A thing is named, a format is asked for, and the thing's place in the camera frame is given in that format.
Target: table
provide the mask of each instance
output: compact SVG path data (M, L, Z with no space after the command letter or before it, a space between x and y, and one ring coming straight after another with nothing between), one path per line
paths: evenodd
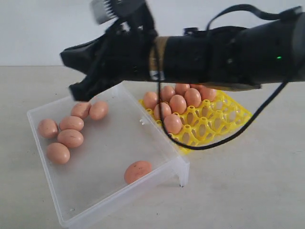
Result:
M0 67L0 229L60 229L26 112L83 74ZM126 82L137 98L154 83ZM251 112L277 85L229 93ZM196 151L189 184L160 185L92 229L300 229L305 225L305 83L291 83L234 141Z

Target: robotic arm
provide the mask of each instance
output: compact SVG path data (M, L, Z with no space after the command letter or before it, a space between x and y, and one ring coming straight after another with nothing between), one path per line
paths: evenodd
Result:
M224 91L282 83L237 133L201 147L170 137L179 146L203 150L233 140L289 82L305 81L305 13L301 7L271 14L252 5L235 5L216 15L204 31L186 28L183 36L162 37L145 0L93 0L91 6L98 24L117 20L101 37L61 53L66 67L86 75L69 86L76 101L89 101L124 80L157 82L159 96L160 83L202 84ZM216 18L241 10L271 22L253 28L210 29ZM168 135L161 109L160 117Z

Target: egg carton cup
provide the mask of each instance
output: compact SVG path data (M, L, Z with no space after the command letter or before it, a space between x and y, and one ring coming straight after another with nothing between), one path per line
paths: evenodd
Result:
M146 111L154 118L153 110ZM203 100L199 107L189 106L183 114L178 114L183 124L180 133L171 137L189 146L202 146L243 126L252 114L226 93L217 90L213 102ZM179 147L183 154L192 150Z

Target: black cable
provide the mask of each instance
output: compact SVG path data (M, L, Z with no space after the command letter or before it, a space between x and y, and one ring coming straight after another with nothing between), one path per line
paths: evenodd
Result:
M290 12L295 12L295 10L298 10L299 8L293 8L292 10L290 10ZM269 13L265 13L262 12L260 10L258 10L257 8L251 6L251 5L236 5L233 7L229 7L226 10L222 11L221 13L219 13L216 17L214 17L207 25L207 31L208 31L208 35L210 35L211 33L209 33L209 28L210 25L212 23L213 20L215 20L217 17L224 15L225 13L228 12L232 12L232 11L238 11L238 10L246 10L249 12L252 12L253 14L255 14L256 16L258 16L259 18L263 18L266 20L276 20L276 19L280 19L280 16L283 15L283 13L280 14L269 14ZM211 149L220 145L223 145L229 141L232 141L233 139L237 138L239 135L241 135L252 123L253 121L259 116L259 114L278 96L278 94L287 86L287 84L290 82L290 80L292 79L293 75L295 74L295 72L299 71L302 67L302 65L305 63L305 58L303 58L303 60L297 64L295 70L293 72L291 72L290 74L288 74L288 77L280 84L280 86L265 100L265 102L256 110L256 112L253 114L253 116L246 122L246 124L239 129L236 133L234 133L233 135L219 141L216 143L212 143L209 144L207 146L189 146L187 144L181 143L175 139L173 139L171 137L171 135L168 133L168 131L166 130L165 124L164 124L164 118L163 118L163 113L162 113L162 106L161 106L161 69L160 69L160 57L159 57L159 53L158 53L158 48L156 43L154 43L154 55L155 55L155 63L157 66L157 75L158 75L158 98L159 98L159 115L160 115L160 120L162 123L162 129L163 131L168 135L168 137L170 138L171 141L173 141L174 143L176 143L177 145L187 148L187 149L191 149L191 150L206 150L206 149Z

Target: egg tray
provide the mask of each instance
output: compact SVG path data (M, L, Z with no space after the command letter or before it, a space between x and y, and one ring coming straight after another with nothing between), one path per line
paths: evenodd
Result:
M152 109L146 111L154 118ZM252 116L233 98L219 90L213 102L203 100L197 108L189 106L183 114L174 114L180 117L183 126L180 133L170 135L173 139L190 146L202 146L217 137L222 137L243 126ZM190 149L179 148L183 154L191 152Z

